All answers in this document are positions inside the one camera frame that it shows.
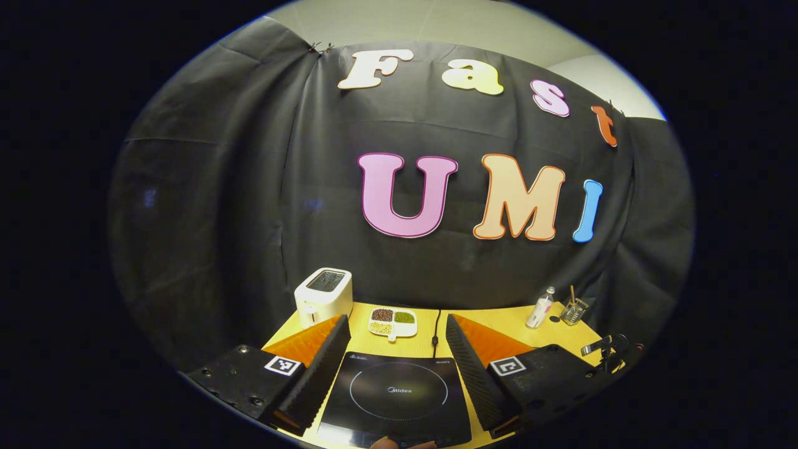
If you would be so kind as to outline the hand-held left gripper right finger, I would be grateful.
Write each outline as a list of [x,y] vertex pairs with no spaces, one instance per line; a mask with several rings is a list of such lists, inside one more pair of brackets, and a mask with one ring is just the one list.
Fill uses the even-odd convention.
[[531,347],[472,319],[450,314],[446,341],[482,429],[491,438],[541,427],[615,380],[558,344]]

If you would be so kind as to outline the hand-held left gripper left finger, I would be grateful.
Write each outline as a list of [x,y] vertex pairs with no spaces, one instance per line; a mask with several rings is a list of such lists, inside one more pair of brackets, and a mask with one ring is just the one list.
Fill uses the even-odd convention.
[[327,397],[350,338],[348,316],[339,314],[263,349],[238,345],[187,377],[252,420],[302,437]]

